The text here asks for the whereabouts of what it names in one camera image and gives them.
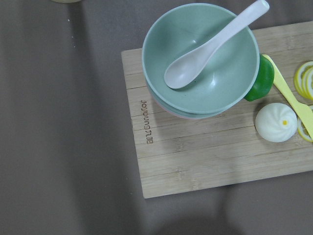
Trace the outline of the white steamed bun toy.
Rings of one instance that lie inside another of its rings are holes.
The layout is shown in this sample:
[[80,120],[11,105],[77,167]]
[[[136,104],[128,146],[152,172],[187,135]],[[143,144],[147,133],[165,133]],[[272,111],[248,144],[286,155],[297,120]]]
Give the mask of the white steamed bun toy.
[[264,106],[255,118],[258,134],[270,142],[284,142],[296,132],[297,117],[286,104],[271,103]]

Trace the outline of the lemon slices toy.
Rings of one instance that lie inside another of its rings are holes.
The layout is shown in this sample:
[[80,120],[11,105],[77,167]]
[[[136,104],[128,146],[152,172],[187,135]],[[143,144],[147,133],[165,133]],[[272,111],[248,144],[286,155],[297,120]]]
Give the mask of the lemon slices toy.
[[[313,99],[313,62],[308,61],[296,71],[293,83],[296,91],[306,99]],[[297,118],[297,130],[299,135],[308,142],[313,142],[306,127],[300,118]]]

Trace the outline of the green toy vegetable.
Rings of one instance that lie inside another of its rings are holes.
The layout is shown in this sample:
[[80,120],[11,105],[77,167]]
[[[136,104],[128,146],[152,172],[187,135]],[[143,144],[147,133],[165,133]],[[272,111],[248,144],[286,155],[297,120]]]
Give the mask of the green toy vegetable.
[[256,80],[244,99],[251,102],[263,98],[270,92],[273,81],[273,65],[265,56],[260,54],[260,65]]

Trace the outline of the yellow plastic knife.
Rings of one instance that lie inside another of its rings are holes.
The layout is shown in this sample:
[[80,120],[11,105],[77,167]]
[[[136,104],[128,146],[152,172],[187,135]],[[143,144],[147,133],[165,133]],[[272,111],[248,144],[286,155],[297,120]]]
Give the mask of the yellow plastic knife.
[[305,126],[310,138],[313,139],[313,112],[311,108],[308,105],[303,104],[296,99],[296,97],[290,90],[288,84],[284,80],[282,74],[280,73],[279,69],[277,68],[273,60],[266,54],[262,54],[262,56],[264,56],[273,66],[274,69],[273,84],[284,96],[287,102],[291,105],[291,107],[296,112],[296,114],[302,121],[303,125]]

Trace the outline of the bamboo cutting board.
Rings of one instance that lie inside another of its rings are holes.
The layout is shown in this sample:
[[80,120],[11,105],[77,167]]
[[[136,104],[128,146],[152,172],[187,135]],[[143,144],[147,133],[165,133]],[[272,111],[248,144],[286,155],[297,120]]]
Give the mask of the bamboo cutting board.
[[269,142],[254,127],[262,107],[286,103],[276,87],[217,116],[182,119],[163,110],[148,92],[141,49],[125,50],[121,57],[144,198],[312,170],[312,143],[298,134]]

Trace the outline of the white ceramic spoon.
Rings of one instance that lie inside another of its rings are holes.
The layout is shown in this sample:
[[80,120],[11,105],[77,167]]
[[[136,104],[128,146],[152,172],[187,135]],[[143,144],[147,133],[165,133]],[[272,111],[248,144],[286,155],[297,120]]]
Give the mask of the white ceramic spoon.
[[187,86],[202,72],[210,58],[224,43],[268,10],[269,4],[265,0],[257,0],[248,6],[209,41],[172,62],[164,74],[166,85],[171,89]]

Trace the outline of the green stacked bowl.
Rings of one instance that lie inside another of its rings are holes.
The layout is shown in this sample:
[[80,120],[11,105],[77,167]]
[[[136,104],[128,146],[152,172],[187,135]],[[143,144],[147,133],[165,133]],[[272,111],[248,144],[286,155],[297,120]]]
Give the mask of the green stacked bowl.
[[142,66],[147,87],[167,111],[202,119],[229,109],[252,88],[259,69],[257,41],[249,28],[227,40],[208,61],[207,52],[192,57],[186,72],[201,68],[185,85],[168,85],[165,73],[178,58],[200,47],[218,34],[235,14],[208,3],[176,7],[150,27],[142,48]]

